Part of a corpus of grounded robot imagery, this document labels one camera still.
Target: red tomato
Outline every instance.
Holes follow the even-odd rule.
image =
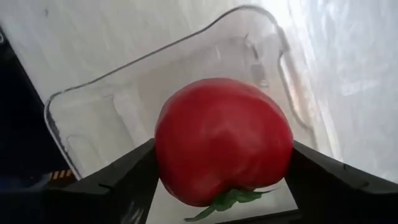
[[[280,181],[293,135],[282,110],[256,87],[209,78],[187,85],[163,105],[155,148],[166,189],[204,207],[231,189]]]

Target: tomato stem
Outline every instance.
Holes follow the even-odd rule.
[[[186,222],[194,222],[201,220],[202,218],[206,218],[214,211],[222,212],[229,208],[231,208],[236,202],[246,203],[251,202],[253,200],[261,198],[261,196],[265,193],[271,192],[273,190],[268,190],[265,192],[255,192],[255,191],[247,191],[247,190],[237,190],[232,189],[229,192],[223,193],[217,196],[213,203],[206,208],[204,211],[199,213],[197,216],[193,218],[184,218]]]

